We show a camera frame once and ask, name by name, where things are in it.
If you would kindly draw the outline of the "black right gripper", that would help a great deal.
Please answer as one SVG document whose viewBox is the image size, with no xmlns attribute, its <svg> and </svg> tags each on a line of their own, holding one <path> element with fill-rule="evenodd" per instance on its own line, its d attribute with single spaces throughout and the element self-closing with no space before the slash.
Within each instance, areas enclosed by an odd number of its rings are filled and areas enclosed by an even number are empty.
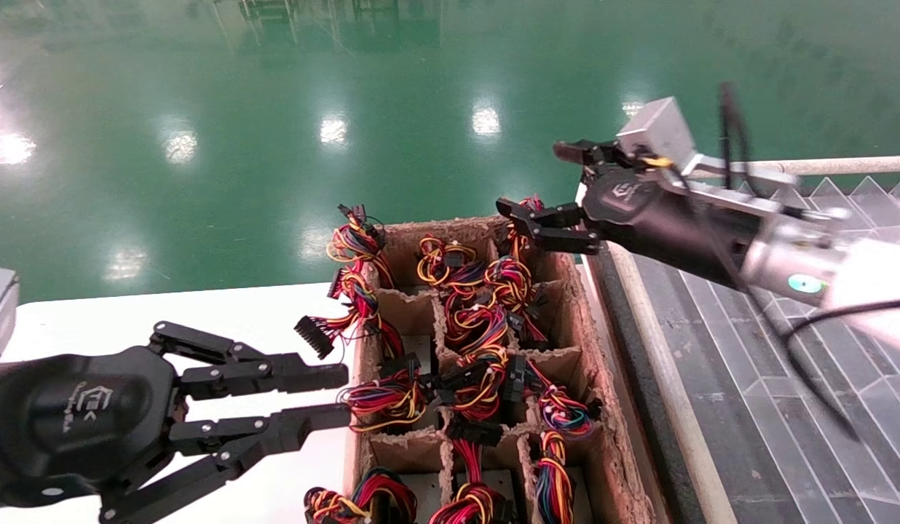
<svg viewBox="0 0 900 524">
<path fill-rule="evenodd" d="M 740 271 L 759 232 L 759 216 L 697 202 L 704 217 L 700 221 L 686 196 L 640 179 L 616 140 L 557 140 L 553 153 L 563 162 L 599 170 L 599 176 L 587 185 L 581 206 L 573 202 L 534 210 L 497 199 L 497 212 L 510 220 L 517 235 L 542 251 L 581 255 L 596 255 L 602 240 L 613 242 L 707 281 L 736 286 L 710 245 L 709 234 Z"/>
</svg>

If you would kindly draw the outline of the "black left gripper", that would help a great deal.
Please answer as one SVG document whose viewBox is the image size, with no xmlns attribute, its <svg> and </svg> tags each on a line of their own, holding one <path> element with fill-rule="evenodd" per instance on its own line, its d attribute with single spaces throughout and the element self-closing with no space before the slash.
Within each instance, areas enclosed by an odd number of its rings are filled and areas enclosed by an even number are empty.
<svg viewBox="0 0 900 524">
<path fill-rule="evenodd" d="M 346 386 L 348 367 L 308 365 L 300 354 L 263 354 L 171 322 L 154 326 L 148 348 L 0 366 L 0 508 L 130 492 L 103 496 L 100 521 L 157 523 L 267 456 L 300 451 L 311 432 L 351 422 L 345 404 L 326 404 L 173 425 L 186 412 L 176 384 L 194 400 L 301 394 Z M 178 377 L 161 357 L 166 354 L 201 365 Z M 139 488 L 175 453 L 201 459 Z"/>
</svg>

